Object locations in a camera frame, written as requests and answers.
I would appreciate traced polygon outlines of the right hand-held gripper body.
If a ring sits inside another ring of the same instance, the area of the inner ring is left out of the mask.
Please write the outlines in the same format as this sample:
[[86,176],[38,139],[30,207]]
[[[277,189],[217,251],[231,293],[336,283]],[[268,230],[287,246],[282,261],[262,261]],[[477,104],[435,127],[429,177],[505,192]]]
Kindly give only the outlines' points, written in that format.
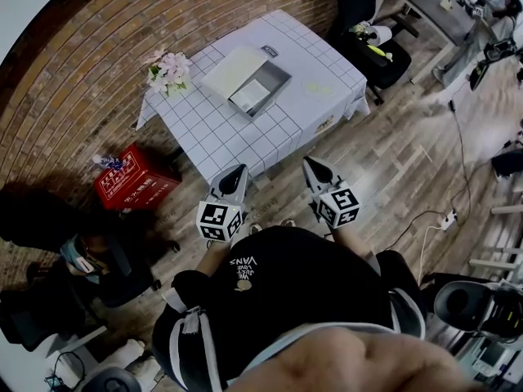
[[330,229],[350,224],[360,210],[360,203],[344,180],[315,194],[313,200],[316,214]]

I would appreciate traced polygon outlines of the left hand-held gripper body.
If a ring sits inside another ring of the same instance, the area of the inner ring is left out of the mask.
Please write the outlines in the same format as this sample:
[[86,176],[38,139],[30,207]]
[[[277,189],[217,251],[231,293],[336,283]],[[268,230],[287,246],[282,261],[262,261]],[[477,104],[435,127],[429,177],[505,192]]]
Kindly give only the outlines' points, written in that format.
[[200,235],[209,241],[228,243],[244,223],[245,190],[222,194],[211,189],[199,202],[196,226]]

